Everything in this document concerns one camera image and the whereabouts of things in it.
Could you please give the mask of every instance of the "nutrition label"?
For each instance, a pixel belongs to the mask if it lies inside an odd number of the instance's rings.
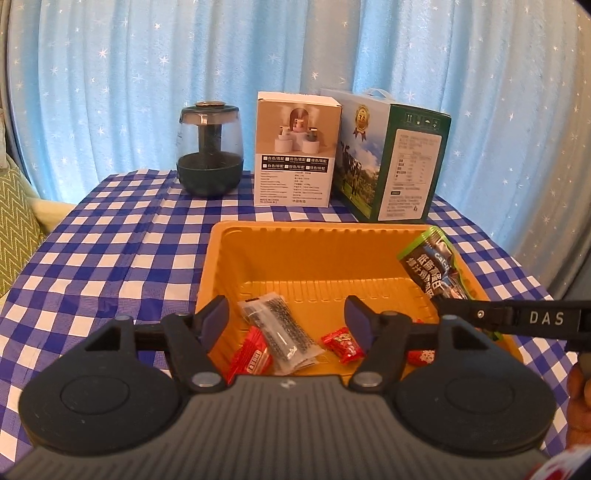
[[[378,220],[413,220],[423,215],[439,156],[441,136],[396,131]]]
[[[327,206],[331,158],[257,155],[255,205]]]

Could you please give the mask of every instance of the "box handle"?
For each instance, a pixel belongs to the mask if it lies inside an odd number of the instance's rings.
[[[394,100],[394,97],[392,96],[392,94],[390,92],[387,92],[386,90],[382,90],[381,88],[368,88],[366,91],[364,91],[363,94],[374,96],[375,92],[381,93],[384,96],[384,98],[387,98],[388,100]]]

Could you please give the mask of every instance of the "white box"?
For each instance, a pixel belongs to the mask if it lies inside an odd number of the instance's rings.
[[[259,92],[255,206],[328,207],[340,110],[332,97]]]

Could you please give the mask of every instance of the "clear plastic bag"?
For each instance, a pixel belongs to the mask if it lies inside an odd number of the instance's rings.
[[[244,318],[264,335],[275,375],[289,375],[317,363],[315,357],[324,350],[297,324],[283,297],[268,293],[238,305]]]

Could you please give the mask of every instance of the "glass humidifier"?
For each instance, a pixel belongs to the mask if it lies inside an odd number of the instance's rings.
[[[196,197],[219,197],[242,178],[242,128],[238,107],[199,102],[183,108],[177,138],[177,171]]]

